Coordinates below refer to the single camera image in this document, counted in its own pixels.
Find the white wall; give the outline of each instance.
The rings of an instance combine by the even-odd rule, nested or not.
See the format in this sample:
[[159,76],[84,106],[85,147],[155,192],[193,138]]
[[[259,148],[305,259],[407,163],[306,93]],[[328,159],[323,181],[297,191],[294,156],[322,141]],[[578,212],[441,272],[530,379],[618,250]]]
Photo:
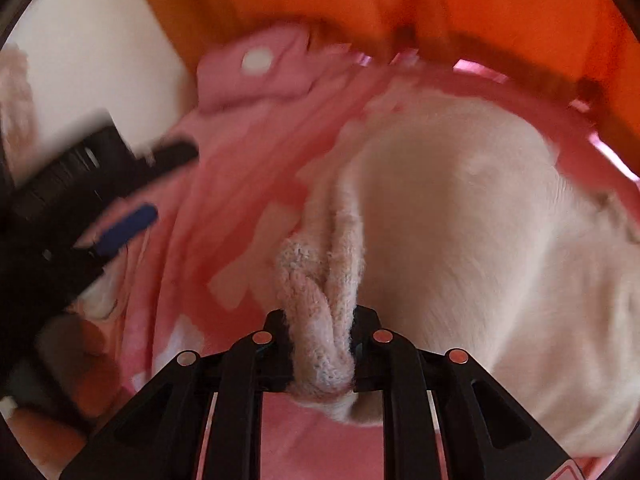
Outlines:
[[35,0],[8,43],[29,56],[40,152],[99,109],[140,147],[194,105],[194,83],[145,0]]

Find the copper rivet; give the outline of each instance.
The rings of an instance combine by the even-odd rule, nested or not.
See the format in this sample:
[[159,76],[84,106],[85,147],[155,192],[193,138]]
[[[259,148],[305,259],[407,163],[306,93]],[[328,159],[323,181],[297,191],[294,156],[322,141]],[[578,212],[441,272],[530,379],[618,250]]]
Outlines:
[[198,356],[195,354],[195,352],[187,350],[186,352],[178,354],[177,361],[180,366],[191,366],[192,364],[194,364],[194,362],[196,362],[197,358]]
[[449,352],[449,360],[457,365],[463,365],[464,363],[469,361],[469,354],[464,350],[456,348],[455,350]]
[[260,330],[260,332],[256,332],[252,338],[254,343],[257,345],[266,345],[271,342],[271,334],[269,332],[265,332],[264,330]]
[[391,343],[394,335],[389,330],[376,330],[373,333],[373,339],[379,343]]

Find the orange container wall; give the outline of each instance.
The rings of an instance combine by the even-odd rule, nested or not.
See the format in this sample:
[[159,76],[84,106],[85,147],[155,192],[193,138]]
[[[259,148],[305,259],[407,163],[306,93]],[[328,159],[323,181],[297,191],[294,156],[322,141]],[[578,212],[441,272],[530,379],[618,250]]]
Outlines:
[[213,45],[283,18],[383,58],[412,44],[486,64],[540,96],[589,101],[601,138],[640,173],[640,44],[611,0],[148,1],[192,70]]

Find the pink garment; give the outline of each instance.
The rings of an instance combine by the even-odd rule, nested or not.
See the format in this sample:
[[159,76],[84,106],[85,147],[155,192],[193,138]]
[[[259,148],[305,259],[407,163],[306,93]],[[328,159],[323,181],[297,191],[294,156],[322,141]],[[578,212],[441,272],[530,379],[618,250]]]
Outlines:
[[262,97],[300,97],[316,70],[306,54],[308,33],[279,25],[212,50],[198,65],[198,108],[210,113]]
[[[241,42],[227,55],[241,59],[245,51]],[[322,155],[338,135],[348,134],[350,121],[372,113],[366,104],[399,73],[452,94],[482,96],[520,115],[558,144],[563,171],[588,186],[617,190],[640,218],[636,185],[589,143],[593,128],[575,110],[534,99],[508,83],[428,64],[364,68],[353,57],[330,52],[305,59],[313,70],[296,63],[314,74],[308,92],[292,91],[297,97],[283,100],[281,89],[249,89],[242,105],[216,113],[197,109],[184,117],[169,136],[196,140],[199,163],[114,208],[115,213],[145,200],[159,210],[148,235],[130,244],[118,305],[102,324],[129,389],[140,389],[180,350],[224,351],[262,327],[265,312],[275,306],[271,258],[300,220]],[[284,63],[283,58],[278,69]],[[208,85],[230,91],[236,84],[233,73],[215,80],[204,74],[202,91]],[[298,88],[298,76],[292,88]],[[393,109],[390,101],[378,111]],[[343,426],[286,396],[266,395],[266,480],[382,478],[382,449],[380,428]]]

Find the white fuzzy towel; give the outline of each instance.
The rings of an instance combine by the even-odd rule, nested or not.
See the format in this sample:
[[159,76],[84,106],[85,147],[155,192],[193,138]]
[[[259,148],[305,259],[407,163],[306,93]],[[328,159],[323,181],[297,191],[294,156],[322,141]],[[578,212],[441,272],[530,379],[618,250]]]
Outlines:
[[464,348],[573,456],[616,452],[640,399],[640,247],[615,197],[476,98],[417,94],[340,147],[276,261],[297,400],[379,423],[351,391],[356,300],[418,348]]

